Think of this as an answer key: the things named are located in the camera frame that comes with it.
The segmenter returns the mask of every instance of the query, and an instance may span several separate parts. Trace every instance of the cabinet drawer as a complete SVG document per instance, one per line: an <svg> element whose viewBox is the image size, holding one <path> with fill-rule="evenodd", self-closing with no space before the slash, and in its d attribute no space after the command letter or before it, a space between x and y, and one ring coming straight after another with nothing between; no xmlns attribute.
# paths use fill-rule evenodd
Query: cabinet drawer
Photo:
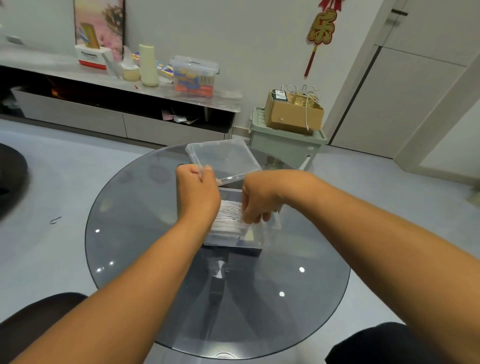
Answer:
<svg viewBox="0 0 480 364"><path fill-rule="evenodd" d="M128 138L164 146L223 140L225 137L223 133L144 116L124 113L123 118Z"/></svg>
<svg viewBox="0 0 480 364"><path fill-rule="evenodd" d="M12 89L26 118L126 137L122 113Z"/></svg>

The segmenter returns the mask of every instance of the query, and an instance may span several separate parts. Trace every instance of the white door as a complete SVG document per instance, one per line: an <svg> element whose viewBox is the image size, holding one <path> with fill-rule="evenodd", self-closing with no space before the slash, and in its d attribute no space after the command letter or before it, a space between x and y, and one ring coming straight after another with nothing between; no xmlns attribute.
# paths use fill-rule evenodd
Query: white door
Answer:
<svg viewBox="0 0 480 364"><path fill-rule="evenodd" d="M479 0L408 0L331 145L393 158L480 50Z"/></svg>

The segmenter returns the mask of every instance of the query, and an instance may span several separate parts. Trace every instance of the round glass table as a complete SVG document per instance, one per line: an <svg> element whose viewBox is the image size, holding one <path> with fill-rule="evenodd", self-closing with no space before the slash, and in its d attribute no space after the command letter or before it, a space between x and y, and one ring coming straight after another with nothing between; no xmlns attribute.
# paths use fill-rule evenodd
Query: round glass table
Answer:
<svg viewBox="0 0 480 364"><path fill-rule="evenodd" d="M98 288L176 222L175 168L191 163L185 147L136 159L96 198L85 251ZM292 168L251 151L264 170ZM241 188L242 183L223 187ZM280 221L281 230L262 250L200 248L157 343L199 357L252 359L296 345L320 328L340 303L350 268L300 213L284 206Z"/></svg>

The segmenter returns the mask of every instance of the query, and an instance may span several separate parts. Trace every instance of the cardboard box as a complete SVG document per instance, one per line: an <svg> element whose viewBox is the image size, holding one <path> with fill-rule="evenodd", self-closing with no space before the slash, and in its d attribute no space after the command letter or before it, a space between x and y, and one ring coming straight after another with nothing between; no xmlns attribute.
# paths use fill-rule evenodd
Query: cardboard box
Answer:
<svg viewBox="0 0 480 364"><path fill-rule="evenodd" d="M320 105L309 100L307 123L310 131L307 131L305 126L305 103L303 102L302 104L302 100L297 99L303 96L287 93L287 101L282 101L276 99L276 97L273 96L273 92L273 90L269 91L265 105L265 120L268 127L309 135L313 133L312 130L322 129L324 109Z"/></svg>

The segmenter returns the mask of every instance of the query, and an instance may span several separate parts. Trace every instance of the right hand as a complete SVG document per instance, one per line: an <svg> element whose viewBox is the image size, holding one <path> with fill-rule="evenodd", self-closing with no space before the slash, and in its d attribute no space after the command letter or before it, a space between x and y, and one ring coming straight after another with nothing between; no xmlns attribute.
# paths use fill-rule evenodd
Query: right hand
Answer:
<svg viewBox="0 0 480 364"><path fill-rule="evenodd" d="M286 203L285 192L295 170L263 170L247 174L243 181L243 221L247 224L270 220L273 211Z"/></svg>

